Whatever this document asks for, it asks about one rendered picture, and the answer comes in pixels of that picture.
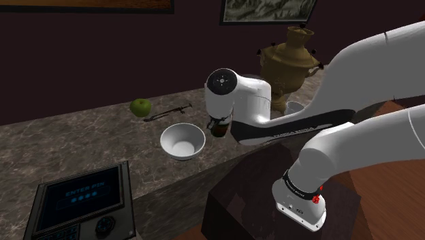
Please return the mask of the white bowl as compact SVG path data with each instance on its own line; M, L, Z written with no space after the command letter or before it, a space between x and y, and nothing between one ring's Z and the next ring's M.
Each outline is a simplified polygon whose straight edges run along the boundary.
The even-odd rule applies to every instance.
M206 143L204 132L191 123L176 123L161 134L161 148L175 160L190 160L203 150Z

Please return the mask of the black keypad screen device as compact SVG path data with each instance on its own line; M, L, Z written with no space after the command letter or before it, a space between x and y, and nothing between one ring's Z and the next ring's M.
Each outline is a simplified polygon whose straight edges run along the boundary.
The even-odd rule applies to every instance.
M22 240L142 240L129 162L39 184Z

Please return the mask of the dark robot stand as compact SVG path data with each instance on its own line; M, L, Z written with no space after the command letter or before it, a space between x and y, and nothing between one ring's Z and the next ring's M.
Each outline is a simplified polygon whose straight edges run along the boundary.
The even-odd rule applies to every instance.
M280 213L272 197L272 184L293 163L289 149L269 145L237 161L208 193L202 222L207 240L373 240L348 175L324 184L328 215L311 232Z

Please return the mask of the small white cup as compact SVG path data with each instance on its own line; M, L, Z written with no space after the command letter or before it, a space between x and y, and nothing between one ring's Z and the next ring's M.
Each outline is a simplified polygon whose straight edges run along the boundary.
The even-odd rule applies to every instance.
M284 115L291 115L304 109L304 105L295 101L287 101Z

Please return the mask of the green apple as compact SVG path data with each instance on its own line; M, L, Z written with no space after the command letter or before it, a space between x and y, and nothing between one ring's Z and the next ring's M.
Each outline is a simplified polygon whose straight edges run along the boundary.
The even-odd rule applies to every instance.
M146 117L151 111L151 102L148 99L138 98L131 102L129 109L137 117Z

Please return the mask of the grey landscape wall picture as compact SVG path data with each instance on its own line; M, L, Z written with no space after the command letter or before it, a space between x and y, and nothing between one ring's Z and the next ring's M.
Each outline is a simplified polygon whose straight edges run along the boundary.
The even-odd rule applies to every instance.
M308 23L317 0L222 0L220 25Z

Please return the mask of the thin dark metal tool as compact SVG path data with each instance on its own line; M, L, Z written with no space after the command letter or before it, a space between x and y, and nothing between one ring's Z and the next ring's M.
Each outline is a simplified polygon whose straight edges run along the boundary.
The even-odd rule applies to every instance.
M193 107L193 105L192 105L192 104L188 104L188 105L186 105L186 106L179 106L179 107L177 107L177 108L173 108L173 109L171 109L171 110L167 110L167 111L165 111L165 112L161 112L161 113L159 113L159 114L157 114L157 115L153 115L153 116L151 116L151 117L149 117L149 118L143 119L143 121L144 121L144 122L154 121L154 120L156 120L156 119L159 119L159 118L162 118L162 117L168 116L170 113L180 112L181 114L185 114L185 109L186 109L186 108L192 108L192 107Z

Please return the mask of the brass samovar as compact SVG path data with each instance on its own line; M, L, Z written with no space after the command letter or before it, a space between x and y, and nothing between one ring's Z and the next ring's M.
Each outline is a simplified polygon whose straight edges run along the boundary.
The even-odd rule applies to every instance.
M259 49L260 76L271 86L271 109L284 113L286 95L293 93L304 84L304 80L324 69L322 62L314 58L315 50L309 52L304 45L314 32L302 23L298 27L287 28L287 41L272 43Z

